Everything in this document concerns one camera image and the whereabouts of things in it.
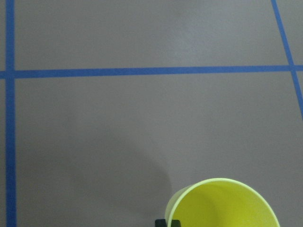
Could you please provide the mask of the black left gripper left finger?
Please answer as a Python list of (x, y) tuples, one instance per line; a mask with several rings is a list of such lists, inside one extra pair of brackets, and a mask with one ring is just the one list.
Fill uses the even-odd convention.
[(155, 227), (166, 227), (166, 220), (165, 219), (156, 219)]

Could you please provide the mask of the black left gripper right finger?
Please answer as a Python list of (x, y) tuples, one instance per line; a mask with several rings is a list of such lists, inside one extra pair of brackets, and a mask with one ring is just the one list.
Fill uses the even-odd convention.
[(171, 221), (171, 227), (180, 227), (180, 221), (177, 219), (173, 219)]

